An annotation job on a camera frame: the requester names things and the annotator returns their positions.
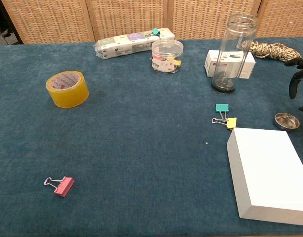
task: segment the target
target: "tape roll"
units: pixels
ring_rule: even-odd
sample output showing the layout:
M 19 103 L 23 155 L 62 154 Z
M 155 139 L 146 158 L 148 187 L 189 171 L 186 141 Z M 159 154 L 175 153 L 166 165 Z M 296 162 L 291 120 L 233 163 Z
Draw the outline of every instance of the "tape roll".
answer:
M 86 80 L 81 72 L 65 71 L 46 82 L 46 89 L 55 105 L 70 108 L 83 103 L 89 96 Z

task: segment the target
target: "glass water bottle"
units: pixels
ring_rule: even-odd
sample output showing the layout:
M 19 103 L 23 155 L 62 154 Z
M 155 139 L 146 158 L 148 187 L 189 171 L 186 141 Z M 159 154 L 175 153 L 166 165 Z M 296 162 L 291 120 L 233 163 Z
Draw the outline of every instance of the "glass water bottle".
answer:
M 217 58 L 212 85 L 219 91 L 233 91 L 236 78 L 246 60 L 255 36 L 257 18 L 247 14 L 233 15 L 228 19 Z

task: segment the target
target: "small metal bowl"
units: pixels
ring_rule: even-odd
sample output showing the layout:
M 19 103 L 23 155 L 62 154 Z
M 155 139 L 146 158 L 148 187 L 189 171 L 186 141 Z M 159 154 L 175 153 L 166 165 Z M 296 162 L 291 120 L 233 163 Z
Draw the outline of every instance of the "small metal bowl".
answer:
M 300 126 L 298 119 L 288 113 L 277 113 L 274 116 L 275 125 L 284 131 L 294 131 Z

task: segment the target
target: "rope toy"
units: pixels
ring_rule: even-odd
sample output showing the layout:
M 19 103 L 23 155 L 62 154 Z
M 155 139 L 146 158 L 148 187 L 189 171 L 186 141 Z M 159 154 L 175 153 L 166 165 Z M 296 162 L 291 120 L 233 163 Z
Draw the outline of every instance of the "rope toy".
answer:
M 296 57 L 301 57 L 294 49 L 289 48 L 281 43 L 258 43 L 252 42 L 250 52 L 257 58 L 273 58 L 283 62 L 289 61 Z

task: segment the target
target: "wicker panel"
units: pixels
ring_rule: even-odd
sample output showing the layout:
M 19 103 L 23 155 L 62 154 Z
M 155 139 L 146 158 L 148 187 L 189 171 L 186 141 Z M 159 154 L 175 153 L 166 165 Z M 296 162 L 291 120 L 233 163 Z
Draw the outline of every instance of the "wicker panel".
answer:
M 177 39 L 221 38 L 229 16 L 250 14 L 253 5 L 254 0 L 174 0 L 172 31 Z
M 163 0 L 87 0 L 96 40 L 163 27 Z
M 303 36 L 303 0 L 269 0 L 261 10 L 257 36 Z
M 23 43 L 92 42 L 85 0 L 3 0 Z

